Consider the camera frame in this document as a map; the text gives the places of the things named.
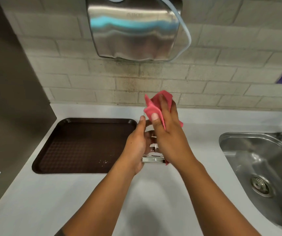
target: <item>brick wall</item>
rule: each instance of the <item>brick wall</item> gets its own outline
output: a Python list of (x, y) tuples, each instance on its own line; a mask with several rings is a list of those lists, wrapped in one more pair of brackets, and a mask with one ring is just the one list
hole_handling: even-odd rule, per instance
[[(101, 59), (84, 0), (0, 0), (51, 102), (282, 110), (282, 0), (183, 0), (192, 45), (173, 63)], [(174, 52), (186, 44), (179, 30)]]

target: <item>person's right hand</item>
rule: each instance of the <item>person's right hand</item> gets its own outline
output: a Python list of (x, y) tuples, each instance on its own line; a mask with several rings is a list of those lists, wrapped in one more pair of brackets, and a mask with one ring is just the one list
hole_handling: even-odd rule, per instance
[(167, 161), (179, 169), (182, 164), (186, 164), (188, 160), (195, 157), (180, 126), (176, 103), (172, 102), (169, 111), (167, 101), (163, 95), (159, 96), (159, 101), (166, 130), (157, 113), (153, 113), (151, 116), (159, 151)]

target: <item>stainless steel sink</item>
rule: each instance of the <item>stainless steel sink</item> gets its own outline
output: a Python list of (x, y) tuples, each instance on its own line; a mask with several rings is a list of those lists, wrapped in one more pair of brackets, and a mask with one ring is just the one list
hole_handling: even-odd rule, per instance
[(268, 134), (225, 133), (219, 143), (254, 206), (282, 227), (282, 142)]

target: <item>person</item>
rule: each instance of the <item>person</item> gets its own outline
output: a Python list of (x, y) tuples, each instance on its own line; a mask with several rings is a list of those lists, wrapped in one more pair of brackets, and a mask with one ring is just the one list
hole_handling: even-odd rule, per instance
[[(175, 102), (169, 111), (166, 99), (161, 95), (159, 100), (166, 130), (154, 113), (157, 144), (182, 177), (203, 235), (260, 236), (195, 158), (179, 124)], [(56, 236), (112, 235), (131, 181), (142, 169), (141, 159), (152, 142), (153, 132), (145, 132), (146, 126), (141, 116), (114, 166)]]

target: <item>sink drain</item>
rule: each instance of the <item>sink drain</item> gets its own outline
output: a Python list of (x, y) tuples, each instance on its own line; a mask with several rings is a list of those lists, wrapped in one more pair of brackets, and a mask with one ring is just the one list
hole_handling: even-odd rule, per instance
[(250, 179), (252, 188), (260, 195), (264, 197), (272, 197), (272, 191), (270, 190), (269, 182), (260, 176), (252, 176)]

